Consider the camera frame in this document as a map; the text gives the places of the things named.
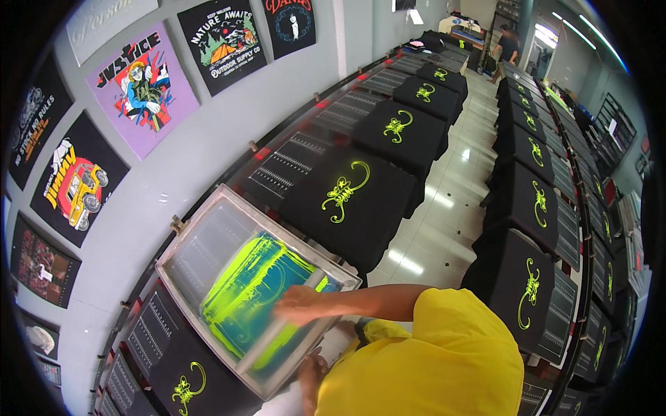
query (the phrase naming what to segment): screen printing frame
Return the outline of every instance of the screen printing frame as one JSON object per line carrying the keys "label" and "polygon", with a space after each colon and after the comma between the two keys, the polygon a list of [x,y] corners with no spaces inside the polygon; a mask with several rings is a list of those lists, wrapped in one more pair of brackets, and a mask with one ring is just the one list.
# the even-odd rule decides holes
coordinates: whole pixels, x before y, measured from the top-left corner
{"label": "screen printing frame", "polygon": [[337,280],[344,282],[341,292],[348,290],[355,290],[361,285],[362,281],[359,277],[353,276],[347,270],[341,268],[338,264],[331,262],[323,254],[315,250],[313,247],[306,244],[303,240],[291,234],[287,229],[283,228],[271,220],[266,214],[255,208],[252,204],[247,202],[227,185],[221,184],[215,192],[213,192],[208,199],[199,207],[198,210],[192,215],[190,224],[181,232],[173,241],[168,245],[164,254],[157,260],[155,269],[165,285],[165,288],[174,303],[178,306],[180,312],[185,316],[189,324],[194,328],[197,334],[203,339],[207,346],[215,353],[215,355],[223,362],[229,370],[235,374],[250,390],[252,390],[261,399],[268,401],[271,399],[288,378],[298,369],[302,358],[323,338],[324,334],[335,324],[338,317],[327,317],[316,320],[314,327],[308,332],[303,341],[291,353],[289,358],[280,366],[275,374],[270,376],[268,381],[259,384],[255,379],[249,376],[248,373],[239,375],[234,370],[236,367],[236,360],[233,359],[231,353],[225,350],[219,342],[214,338],[210,332],[205,328],[199,317],[189,308],[187,302],[184,300],[182,294],[178,290],[175,283],[169,277],[165,270],[165,264],[172,258],[178,251],[180,246],[186,241],[188,235],[195,228],[196,223],[206,214],[208,214],[216,205],[217,202],[227,199],[234,204],[239,210],[250,216],[255,222],[262,226],[267,232],[283,241],[285,245],[296,252],[299,256],[311,262],[314,266],[321,269],[326,275],[335,277]]}

